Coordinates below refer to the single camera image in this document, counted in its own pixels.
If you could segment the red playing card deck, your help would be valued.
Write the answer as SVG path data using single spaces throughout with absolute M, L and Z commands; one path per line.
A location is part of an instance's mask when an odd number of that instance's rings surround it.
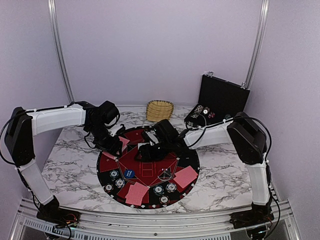
M 126 138 L 124 138 L 124 137 L 121 137 L 121 136 L 119 137 L 119 140 L 122 142 L 121 152 L 122 152 L 122 154 L 124 154 L 124 151 L 125 151 L 125 149 L 127 148 L 127 145 L 128 145 L 128 143 L 130 142 L 130 140 L 129 140 L 129 139 L 126 139 Z M 108 158 L 110 158 L 110 159 L 112 159 L 112 160 L 116 160 L 116 159 L 119 158 L 119 156 L 112 155 L 112 154 L 110 154 L 110 153 L 108 153 L 108 152 L 106 152 L 106 151 L 103 151 L 102 154 L 103 154 L 105 157 L 108 157 Z

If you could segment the blue small blind button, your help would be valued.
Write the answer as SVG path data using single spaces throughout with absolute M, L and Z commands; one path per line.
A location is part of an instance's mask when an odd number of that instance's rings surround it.
M 126 169 L 124 171 L 124 177 L 126 179 L 133 179 L 135 177 L 135 171 L 133 169 Z

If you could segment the clear round dealer button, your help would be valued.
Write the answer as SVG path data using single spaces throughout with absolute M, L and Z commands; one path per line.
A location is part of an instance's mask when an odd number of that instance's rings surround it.
M 158 171 L 157 177 L 165 182 L 172 178 L 172 172 L 170 168 L 162 168 Z

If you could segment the green blue chip stack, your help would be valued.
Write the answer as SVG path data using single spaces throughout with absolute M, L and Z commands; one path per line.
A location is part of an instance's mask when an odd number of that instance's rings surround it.
M 153 192 L 156 196 L 164 195 L 164 188 L 161 185 L 157 185 L 153 188 Z
M 119 172 L 118 172 L 118 170 L 111 170 L 110 172 L 109 172 L 109 176 L 110 176 L 110 179 L 112 180 L 112 181 L 115 181 L 116 179 L 118 179 L 118 177 L 119 177 Z

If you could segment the red black chip stack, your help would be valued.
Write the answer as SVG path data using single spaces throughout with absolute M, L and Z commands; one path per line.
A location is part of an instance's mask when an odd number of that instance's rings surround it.
M 170 203 L 170 198 L 166 195 L 162 195 L 159 197 L 159 202 L 161 205 L 167 205 Z
M 104 191 L 105 191 L 106 193 L 110 193 L 110 192 L 113 191 L 114 186 L 113 186 L 112 184 L 106 184 L 106 185 L 103 187 L 103 189 L 104 189 Z

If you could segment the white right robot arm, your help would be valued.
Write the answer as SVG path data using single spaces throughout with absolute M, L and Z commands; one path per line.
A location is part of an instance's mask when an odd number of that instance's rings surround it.
M 142 132 L 145 143 L 138 144 L 134 159 L 148 163 L 161 161 L 173 151 L 195 150 L 219 144 L 233 144 L 239 159 L 245 164 L 252 188 L 252 203 L 247 219 L 258 224 L 267 216 L 266 205 L 271 200 L 271 172 L 268 154 L 272 144 L 271 135 L 258 119 L 238 112 L 234 117 L 219 123 L 178 132 L 167 120 L 161 120 Z

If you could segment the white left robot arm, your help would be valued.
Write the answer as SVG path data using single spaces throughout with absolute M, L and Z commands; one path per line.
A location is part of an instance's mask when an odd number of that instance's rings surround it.
M 120 117 L 114 103 L 95 106 L 87 101 L 42 109 L 16 107 L 1 130 L 4 143 L 21 180 L 44 207 L 44 215 L 53 223 L 63 219 L 59 201 L 51 192 L 36 161 L 34 138 L 67 127 L 82 127 L 93 136 L 93 148 L 120 157 L 123 143 L 111 128 Z

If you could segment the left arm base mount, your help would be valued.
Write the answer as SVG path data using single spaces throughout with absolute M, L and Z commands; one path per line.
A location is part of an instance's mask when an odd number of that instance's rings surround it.
M 66 236 L 71 238 L 73 236 L 72 227 L 76 227 L 79 223 L 80 213 L 74 210 L 60 209 L 54 211 L 39 210 L 36 217 L 40 220 L 54 224 L 54 233 L 65 231 Z

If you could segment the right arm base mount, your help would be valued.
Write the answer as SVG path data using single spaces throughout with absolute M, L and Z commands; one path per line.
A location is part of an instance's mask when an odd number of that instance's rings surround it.
M 232 213 L 229 222 L 234 229 L 247 228 L 246 234 L 251 240 L 262 240 L 270 229 L 267 223 L 273 225 L 274 219 L 272 213 L 264 214 L 259 211 L 246 210 Z

